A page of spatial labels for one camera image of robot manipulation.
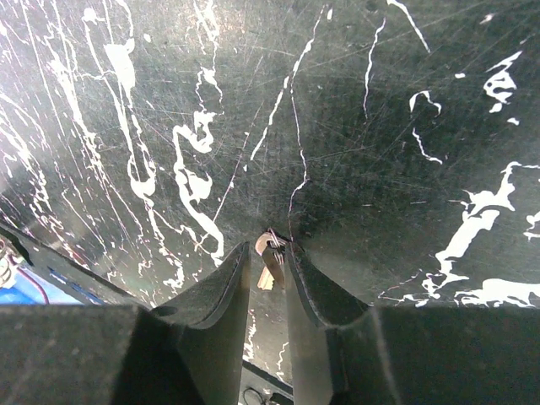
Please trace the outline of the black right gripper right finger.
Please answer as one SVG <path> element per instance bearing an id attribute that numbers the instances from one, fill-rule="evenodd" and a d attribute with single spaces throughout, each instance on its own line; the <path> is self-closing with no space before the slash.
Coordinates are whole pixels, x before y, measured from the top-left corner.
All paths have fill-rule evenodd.
<path id="1" fill-rule="evenodd" d="M 538 310 L 367 305 L 286 257 L 295 403 L 538 403 Z"/>

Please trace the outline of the small silver key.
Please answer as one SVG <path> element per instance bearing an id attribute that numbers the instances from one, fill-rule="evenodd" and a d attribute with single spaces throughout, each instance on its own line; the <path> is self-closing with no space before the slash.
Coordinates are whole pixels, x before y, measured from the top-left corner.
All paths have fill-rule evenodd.
<path id="1" fill-rule="evenodd" d="M 283 265 L 288 243 L 289 240 L 279 236 L 272 228 L 268 228 L 256 240 L 255 251 L 264 263 L 262 274 L 257 282 L 259 289 L 271 290 L 275 284 L 281 289 L 284 288 Z"/>

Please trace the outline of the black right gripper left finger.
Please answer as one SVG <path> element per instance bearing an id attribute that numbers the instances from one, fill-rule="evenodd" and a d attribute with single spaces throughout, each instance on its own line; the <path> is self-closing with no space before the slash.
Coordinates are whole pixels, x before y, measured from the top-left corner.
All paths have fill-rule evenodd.
<path id="1" fill-rule="evenodd" d="M 4 404 L 233 404 L 250 246 L 163 305 L 5 305 Z"/>

